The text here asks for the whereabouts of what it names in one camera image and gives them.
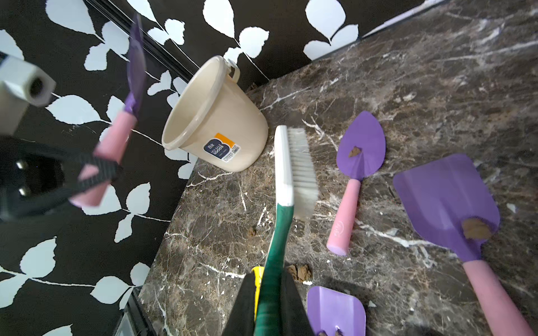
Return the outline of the green white scrub brush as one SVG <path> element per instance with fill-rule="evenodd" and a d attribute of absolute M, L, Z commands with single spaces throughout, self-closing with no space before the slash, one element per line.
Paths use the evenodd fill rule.
<path fill-rule="evenodd" d="M 255 335 L 282 331 L 280 284 L 289 231 L 294 218 L 306 221 L 312 216 L 319 196 L 305 130 L 277 126 L 274 150 L 276 220 L 261 281 Z"/>

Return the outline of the purple pointed trowel front row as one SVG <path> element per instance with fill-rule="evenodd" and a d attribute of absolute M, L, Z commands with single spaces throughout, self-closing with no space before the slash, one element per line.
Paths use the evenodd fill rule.
<path fill-rule="evenodd" d="M 129 60 L 127 65 L 127 82 L 130 92 L 123 109 L 116 114 L 112 125 L 93 151 L 93 155 L 96 157 L 115 160 L 120 164 L 126 151 L 129 136 L 138 121 L 138 113 L 142 104 L 147 78 L 147 62 L 144 56 L 143 44 L 142 21 L 140 15 L 137 14 L 134 16 L 133 24 L 130 28 L 130 42 L 127 52 Z M 97 207 L 101 202 L 70 201 L 70 203 L 82 208 Z"/>

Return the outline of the purple pointed trowel pink handle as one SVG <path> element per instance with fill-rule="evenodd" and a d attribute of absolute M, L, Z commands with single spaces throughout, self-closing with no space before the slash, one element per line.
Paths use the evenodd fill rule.
<path fill-rule="evenodd" d="M 337 166 L 349 181 L 326 243 L 330 252 L 338 256 L 348 254 L 361 182 L 381 168 L 385 154 L 386 140 L 381 124 L 372 113 L 361 112 L 345 132 L 338 147 Z"/>

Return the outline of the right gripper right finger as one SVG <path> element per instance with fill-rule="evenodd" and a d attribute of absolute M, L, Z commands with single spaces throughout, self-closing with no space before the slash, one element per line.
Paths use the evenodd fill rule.
<path fill-rule="evenodd" d="M 280 320 L 281 335 L 315 335 L 295 281 L 287 270 L 281 273 Z"/>

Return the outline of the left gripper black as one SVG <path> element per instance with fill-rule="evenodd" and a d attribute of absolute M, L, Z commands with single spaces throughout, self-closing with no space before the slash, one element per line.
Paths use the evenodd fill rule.
<path fill-rule="evenodd" d="M 66 177 L 65 165 L 78 167 L 80 172 Z M 67 199 L 101 202 L 121 172 L 115 160 L 2 136 L 1 221 L 42 215 Z"/>

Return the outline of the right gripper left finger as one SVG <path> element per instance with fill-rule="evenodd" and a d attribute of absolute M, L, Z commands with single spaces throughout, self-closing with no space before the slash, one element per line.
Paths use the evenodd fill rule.
<path fill-rule="evenodd" d="M 253 336 L 255 280 L 254 272 L 250 272 L 243 279 L 222 336 Z"/>

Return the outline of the yellow square trowel wooden handle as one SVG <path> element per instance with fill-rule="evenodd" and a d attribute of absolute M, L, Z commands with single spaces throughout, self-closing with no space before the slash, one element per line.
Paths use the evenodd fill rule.
<path fill-rule="evenodd" d="M 263 273 L 264 273 L 264 267 L 263 266 L 256 266 L 252 269 L 254 276 L 255 276 L 255 294 L 254 294 L 254 321 L 256 320 L 258 306 L 259 306 L 259 295 L 261 292 L 261 283 L 263 279 Z"/>

